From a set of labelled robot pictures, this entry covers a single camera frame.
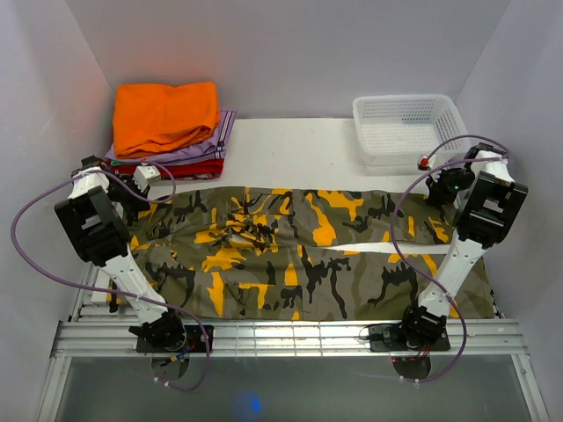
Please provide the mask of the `camouflage trousers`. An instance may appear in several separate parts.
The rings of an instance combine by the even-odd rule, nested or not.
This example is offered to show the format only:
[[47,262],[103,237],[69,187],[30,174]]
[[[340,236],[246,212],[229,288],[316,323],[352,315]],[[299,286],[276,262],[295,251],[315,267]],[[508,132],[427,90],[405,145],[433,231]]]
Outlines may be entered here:
[[442,257],[357,245],[445,245],[454,214],[417,193],[232,186],[122,217],[149,284],[198,317],[359,321],[401,318]]

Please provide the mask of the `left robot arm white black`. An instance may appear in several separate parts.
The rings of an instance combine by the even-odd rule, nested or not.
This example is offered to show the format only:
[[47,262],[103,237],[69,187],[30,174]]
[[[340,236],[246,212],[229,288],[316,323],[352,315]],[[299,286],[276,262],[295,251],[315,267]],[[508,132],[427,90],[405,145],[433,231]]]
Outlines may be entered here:
[[55,213],[78,257],[106,274],[126,294],[138,325],[129,331],[158,350],[180,351],[187,346],[186,329],[178,313],[150,286],[131,251],[131,235],[121,212],[137,216],[148,211],[150,181],[156,167],[141,165],[132,175],[114,180],[101,158],[88,156],[73,172],[72,191],[55,205]]

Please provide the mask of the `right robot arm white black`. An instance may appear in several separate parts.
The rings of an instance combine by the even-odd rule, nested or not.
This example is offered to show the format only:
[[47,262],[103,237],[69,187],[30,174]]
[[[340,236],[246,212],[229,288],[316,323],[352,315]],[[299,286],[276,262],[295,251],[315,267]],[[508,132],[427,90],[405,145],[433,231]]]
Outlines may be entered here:
[[422,350],[446,338],[445,325],[458,290],[477,261],[506,238],[529,192],[509,175],[508,153],[483,142],[468,150],[461,167],[428,175],[426,185],[431,207],[452,205],[460,193],[464,197],[436,280],[407,307],[397,328],[402,346]]

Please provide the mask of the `orange folded trousers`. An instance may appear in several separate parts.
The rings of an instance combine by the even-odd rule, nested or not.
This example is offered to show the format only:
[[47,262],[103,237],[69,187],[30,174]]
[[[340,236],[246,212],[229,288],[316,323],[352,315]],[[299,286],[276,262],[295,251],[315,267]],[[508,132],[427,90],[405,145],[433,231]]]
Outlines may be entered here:
[[113,152],[135,159],[206,141],[220,121],[216,85],[123,84],[115,97]]

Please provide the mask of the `red folded trousers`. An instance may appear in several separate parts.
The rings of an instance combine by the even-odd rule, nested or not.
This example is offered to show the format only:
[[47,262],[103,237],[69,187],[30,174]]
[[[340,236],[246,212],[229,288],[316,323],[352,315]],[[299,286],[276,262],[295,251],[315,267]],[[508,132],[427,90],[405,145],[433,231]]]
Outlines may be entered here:
[[[116,175],[133,175],[135,163],[124,163],[106,159],[106,163]],[[223,159],[210,159],[195,164],[162,164],[175,179],[213,179],[219,178],[223,172]]]

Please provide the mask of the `purple folded trousers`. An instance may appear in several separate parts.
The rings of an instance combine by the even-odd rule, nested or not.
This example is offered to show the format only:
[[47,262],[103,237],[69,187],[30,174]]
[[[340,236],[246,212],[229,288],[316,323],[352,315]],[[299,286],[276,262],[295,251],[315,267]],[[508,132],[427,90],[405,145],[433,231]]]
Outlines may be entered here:
[[208,139],[172,152],[149,156],[148,160],[162,165],[188,165],[208,160],[224,159],[236,117],[236,111],[222,110],[220,112],[219,125]]

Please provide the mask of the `white plastic basket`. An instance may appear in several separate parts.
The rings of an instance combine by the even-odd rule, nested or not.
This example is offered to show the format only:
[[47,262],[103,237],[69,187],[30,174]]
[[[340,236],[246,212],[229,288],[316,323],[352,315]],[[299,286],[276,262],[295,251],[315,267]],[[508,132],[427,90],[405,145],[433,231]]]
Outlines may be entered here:
[[440,143],[436,157],[448,160],[471,142],[454,102],[441,94],[365,96],[352,104],[362,161],[371,168],[417,171],[417,162]]

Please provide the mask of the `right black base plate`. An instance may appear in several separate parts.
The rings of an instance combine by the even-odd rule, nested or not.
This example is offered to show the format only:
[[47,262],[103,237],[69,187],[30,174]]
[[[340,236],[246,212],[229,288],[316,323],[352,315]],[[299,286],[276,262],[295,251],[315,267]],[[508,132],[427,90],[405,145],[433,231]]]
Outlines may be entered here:
[[371,352],[446,352],[450,341],[444,332],[431,338],[404,328],[402,323],[369,324],[360,330],[359,339],[369,343]]

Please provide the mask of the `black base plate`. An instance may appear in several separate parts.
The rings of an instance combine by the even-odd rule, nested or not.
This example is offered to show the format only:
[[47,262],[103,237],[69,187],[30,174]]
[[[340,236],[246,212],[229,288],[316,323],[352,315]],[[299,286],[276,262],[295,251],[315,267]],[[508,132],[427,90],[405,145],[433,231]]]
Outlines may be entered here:
[[446,352],[450,341],[444,332],[431,338],[404,328],[402,323],[369,324],[360,330],[359,339],[369,343],[371,352]]
[[205,353],[205,338],[201,327],[197,324],[185,324],[186,343],[181,349],[169,350],[162,346],[152,346],[149,342],[139,338],[136,342],[135,351],[137,353],[181,353],[187,350],[188,353]]

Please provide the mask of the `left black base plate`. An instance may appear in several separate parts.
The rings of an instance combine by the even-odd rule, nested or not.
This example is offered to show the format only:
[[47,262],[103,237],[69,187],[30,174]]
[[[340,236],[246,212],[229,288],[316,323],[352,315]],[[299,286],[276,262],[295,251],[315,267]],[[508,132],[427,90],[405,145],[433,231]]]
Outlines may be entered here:
[[187,350],[188,353],[205,353],[205,338],[201,327],[197,324],[185,324],[186,343],[181,349],[169,350],[162,346],[152,346],[149,342],[139,338],[136,342],[135,351],[137,353],[181,353]]

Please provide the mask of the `aluminium mounting rail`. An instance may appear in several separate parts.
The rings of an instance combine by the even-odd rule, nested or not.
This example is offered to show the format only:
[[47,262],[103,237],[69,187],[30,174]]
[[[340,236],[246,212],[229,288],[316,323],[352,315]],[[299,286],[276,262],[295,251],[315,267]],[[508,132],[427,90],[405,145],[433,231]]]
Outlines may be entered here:
[[[218,322],[214,323],[211,356],[360,357],[371,354],[360,339],[364,323]],[[470,320],[465,355],[526,354],[518,322],[510,319]],[[168,357],[169,353],[136,351],[136,337],[125,322],[82,322],[59,325],[53,357]]]

